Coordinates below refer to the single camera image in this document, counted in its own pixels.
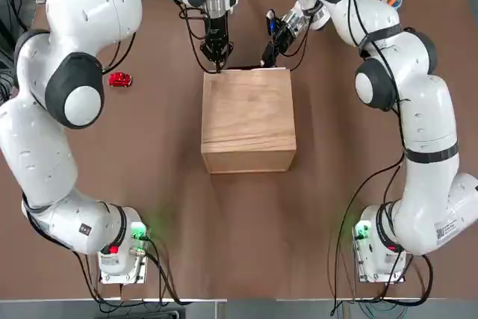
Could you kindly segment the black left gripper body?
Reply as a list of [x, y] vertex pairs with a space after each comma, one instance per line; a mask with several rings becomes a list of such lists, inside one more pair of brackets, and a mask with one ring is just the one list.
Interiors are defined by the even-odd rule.
[[208, 46], [224, 46], [229, 42], [228, 15], [205, 20], [205, 43]]

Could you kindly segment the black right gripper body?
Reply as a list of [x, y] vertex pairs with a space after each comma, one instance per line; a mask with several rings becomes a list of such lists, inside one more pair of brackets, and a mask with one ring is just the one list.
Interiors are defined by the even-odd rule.
[[298, 33], [298, 25], [290, 25], [280, 19], [271, 22], [271, 41], [280, 46], [280, 53], [285, 53], [288, 50]]

